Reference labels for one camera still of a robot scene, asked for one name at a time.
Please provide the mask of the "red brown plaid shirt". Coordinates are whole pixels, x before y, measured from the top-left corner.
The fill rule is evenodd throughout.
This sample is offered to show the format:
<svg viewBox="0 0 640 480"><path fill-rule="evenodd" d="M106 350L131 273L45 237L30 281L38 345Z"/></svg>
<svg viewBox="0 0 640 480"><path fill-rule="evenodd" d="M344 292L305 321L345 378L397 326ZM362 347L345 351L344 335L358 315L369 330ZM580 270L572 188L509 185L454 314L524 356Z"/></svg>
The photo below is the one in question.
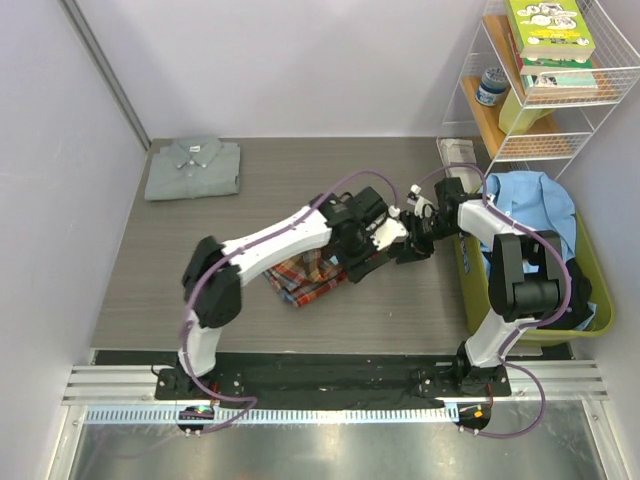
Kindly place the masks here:
<svg viewBox="0 0 640 480"><path fill-rule="evenodd" d="M327 249L313 249L291 257L263 273L279 298L301 308L338 287L346 272Z"/></svg>

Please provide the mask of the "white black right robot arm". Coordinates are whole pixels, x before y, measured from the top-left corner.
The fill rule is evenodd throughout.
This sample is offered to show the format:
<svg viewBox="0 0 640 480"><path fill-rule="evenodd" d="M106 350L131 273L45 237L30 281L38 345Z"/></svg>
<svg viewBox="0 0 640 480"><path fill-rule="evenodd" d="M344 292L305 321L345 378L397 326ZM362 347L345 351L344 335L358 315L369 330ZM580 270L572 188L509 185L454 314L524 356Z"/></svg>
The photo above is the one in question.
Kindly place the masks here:
<svg viewBox="0 0 640 480"><path fill-rule="evenodd" d="M427 380L460 396L480 396L505 381L504 361L522 335L566 309L571 280L559 235L535 231L502 213L485 193L468 193L457 177L435 186L436 202L412 185L409 210L400 214L407 236L391 256L399 264L428 259L437 240L475 237L490 250L486 275L490 308L476 332L459 346L451 366Z"/></svg>

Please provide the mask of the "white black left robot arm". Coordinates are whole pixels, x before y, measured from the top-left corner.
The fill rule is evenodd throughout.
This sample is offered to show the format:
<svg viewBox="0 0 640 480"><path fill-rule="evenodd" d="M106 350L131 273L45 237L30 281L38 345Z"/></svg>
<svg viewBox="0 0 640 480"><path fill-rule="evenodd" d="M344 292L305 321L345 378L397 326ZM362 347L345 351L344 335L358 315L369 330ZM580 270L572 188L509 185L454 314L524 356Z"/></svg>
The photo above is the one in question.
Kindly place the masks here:
<svg viewBox="0 0 640 480"><path fill-rule="evenodd" d="M203 238L182 277L184 327L179 388L200 399L212 390L223 328L241 312L243 288L265 271L313 250L328 249L357 283L388 260L407 237L401 212L371 187L356 195L324 193L290 217L224 242Z"/></svg>

